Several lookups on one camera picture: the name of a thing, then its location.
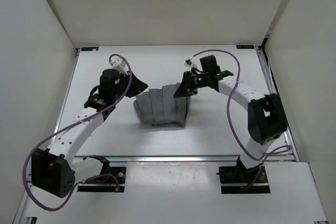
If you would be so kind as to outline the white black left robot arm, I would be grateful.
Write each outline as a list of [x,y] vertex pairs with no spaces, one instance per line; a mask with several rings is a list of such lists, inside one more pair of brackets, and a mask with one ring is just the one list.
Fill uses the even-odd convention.
[[91,90],[84,103],[76,125],[60,133],[45,150],[38,148],[33,152],[31,183],[64,198],[78,182],[92,177],[98,182],[108,180],[110,169],[106,158],[98,155],[90,155],[79,161],[74,158],[95,129],[113,112],[117,101],[139,95],[146,88],[146,83],[129,72],[104,70],[99,85]]

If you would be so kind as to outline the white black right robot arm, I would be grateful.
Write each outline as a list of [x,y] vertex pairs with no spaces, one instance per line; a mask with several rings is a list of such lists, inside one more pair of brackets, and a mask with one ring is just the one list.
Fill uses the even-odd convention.
[[237,159],[236,177],[247,182],[270,155],[291,150],[283,145],[272,151],[268,149],[288,128],[287,119],[278,94],[263,94],[239,81],[239,75],[222,71],[213,55],[200,59],[201,70],[192,68],[183,73],[183,79],[174,94],[175,98],[196,95],[200,88],[209,87],[226,95],[226,112],[230,129],[234,129],[230,115],[230,103],[235,101],[247,111],[247,128],[250,138],[247,145],[237,139],[243,153]]

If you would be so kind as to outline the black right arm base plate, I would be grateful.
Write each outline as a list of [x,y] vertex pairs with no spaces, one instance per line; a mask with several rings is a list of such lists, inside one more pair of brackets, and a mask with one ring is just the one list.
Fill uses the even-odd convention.
[[220,166],[218,172],[222,195],[270,194],[264,166],[242,171],[238,166]]

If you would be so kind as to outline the grey pleated skirt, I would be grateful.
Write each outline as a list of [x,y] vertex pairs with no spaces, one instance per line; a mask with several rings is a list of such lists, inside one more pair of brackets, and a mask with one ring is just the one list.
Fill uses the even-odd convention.
[[173,97],[180,83],[149,89],[136,96],[133,102],[139,120],[155,127],[185,127],[190,109],[190,98]]

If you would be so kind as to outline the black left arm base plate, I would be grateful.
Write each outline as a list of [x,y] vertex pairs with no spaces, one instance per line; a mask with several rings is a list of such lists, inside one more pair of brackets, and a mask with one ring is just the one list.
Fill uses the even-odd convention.
[[105,157],[91,155],[83,158],[85,164],[83,172],[79,170],[76,175],[84,175],[77,185],[78,192],[86,193],[123,193],[127,168],[121,165],[111,165]]

